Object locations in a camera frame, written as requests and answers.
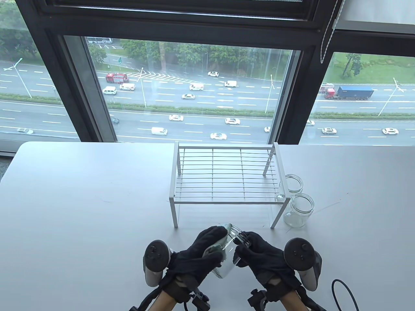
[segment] white van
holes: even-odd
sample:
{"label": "white van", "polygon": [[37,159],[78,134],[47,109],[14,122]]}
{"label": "white van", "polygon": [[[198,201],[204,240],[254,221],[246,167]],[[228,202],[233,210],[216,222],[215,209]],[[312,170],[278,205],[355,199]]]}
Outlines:
{"label": "white van", "polygon": [[167,135],[167,130],[163,129],[162,127],[152,127],[151,133],[153,135]]}
{"label": "white van", "polygon": [[115,88],[115,86],[106,86],[103,89],[103,93],[106,95],[115,95],[117,93],[117,89]]}
{"label": "white van", "polygon": [[120,85],[120,90],[134,91],[135,90],[135,84],[134,83],[123,83],[123,84]]}
{"label": "white van", "polygon": [[189,90],[191,90],[191,91],[203,91],[203,84],[202,83],[192,83],[189,86]]}
{"label": "white van", "polygon": [[225,82],[226,87],[236,87],[236,81],[227,81]]}

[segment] black cable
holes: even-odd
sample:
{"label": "black cable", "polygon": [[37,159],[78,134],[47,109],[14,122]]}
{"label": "black cable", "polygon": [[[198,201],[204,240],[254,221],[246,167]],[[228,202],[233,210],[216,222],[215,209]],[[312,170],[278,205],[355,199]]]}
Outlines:
{"label": "black cable", "polygon": [[357,302],[356,302],[356,299],[354,298],[354,296],[353,296],[353,294],[352,294],[352,291],[350,290],[350,288],[342,281],[342,280],[340,280],[340,279],[335,279],[335,280],[333,280],[333,282],[332,282],[332,294],[333,294],[333,298],[334,298],[334,301],[335,301],[335,303],[336,303],[336,306],[337,306],[337,308],[339,309],[339,311],[342,311],[342,309],[340,308],[340,306],[339,306],[339,302],[337,301],[337,298],[336,298],[336,294],[335,294],[335,292],[334,292],[334,284],[336,283],[336,282],[339,282],[339,283],[342,283],[343,284],[343,286],[347,289],[347,291],[349,292],[349,294],[350,294],[350,296],[351,296],[351,298],[352,298],[352,300],[353,300],[353,303],[354,303],[354,307],[356,308],[356,311],[359,311],[359,307],[357,306]]}

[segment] glass jar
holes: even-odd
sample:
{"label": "glass jar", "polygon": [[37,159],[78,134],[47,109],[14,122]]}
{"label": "glass jar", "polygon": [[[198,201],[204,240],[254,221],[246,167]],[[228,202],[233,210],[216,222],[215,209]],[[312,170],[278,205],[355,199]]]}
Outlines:
{"label": "glass jar", "polygon": [[221,266],[213,269],[213,273],[220,279],[223,279],[232,270],[234,266],[239,262],[240,258],[235,253],[235,249],[240,244],[245,244],[249,247],[249,241],[246,235],[232,224],[223,225],[228,230],[228,235],[219,241],[219,245],[223,254],[223,260]]}
{"label": "glass jar", "polygon": [[[287,174],[286,180],[287,180],[288,192],[291,194],[291,197],[293,197],[297,193],[303,192],[303,181],[301,180],[299,176],[294,175],[294,174]],[[283,193],[278,193],[277,201],[284,201],[284,200],[285,200],[285,195]]]}
{"label": "glass jar", "polygon": [[304,193],[297,193],[288,203],[284,221],[291,228],[301,228],[314,210],[313,199]]}

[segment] gloved hand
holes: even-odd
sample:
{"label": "gloved hand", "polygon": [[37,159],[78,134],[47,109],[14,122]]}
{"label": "gloved hand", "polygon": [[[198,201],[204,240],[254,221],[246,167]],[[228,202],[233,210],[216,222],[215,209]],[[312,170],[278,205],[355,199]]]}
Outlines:
{"label": "gloved hand", "polygon": [[159,285],[164,287],[177,277],[183,280],[183,277],[187,275],[196,282],[191,287],[199,286],[209,272],[220,266],[223,259],[222,252],[214,252],[202,257],[204,251],[226,235],[227,230],[223,226],[212,226],[200,232],[187,250],[172,254],[166,275]]}
{"label": "gloved hand", "polygon": [[283,255],[283,251],[266,242],[255,232],[244,232],[250,247],[244,244],[238,245],[235,253],[241,258],[238,267],[249,266],[257,280],[266,286],[267,282],[274,276],[279,277],[286,285],[296,289],[301,283],[295,277]]}

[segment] window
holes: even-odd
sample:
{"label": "window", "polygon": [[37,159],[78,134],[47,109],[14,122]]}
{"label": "window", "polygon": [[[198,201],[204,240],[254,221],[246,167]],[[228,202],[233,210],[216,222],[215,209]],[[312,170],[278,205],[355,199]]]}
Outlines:
{"label": "window", "polygon": [[415,146],[414,70],[411,57],[334,53],[300,143]]}
{"label": "window", "polygon": [[268,142],[291,51],[114,45],[89,50],[118,141]]}
{"label": "window", "polygon": [[1,140],[78,139],[20,11],[12,0],[0,1],[0,105]]}

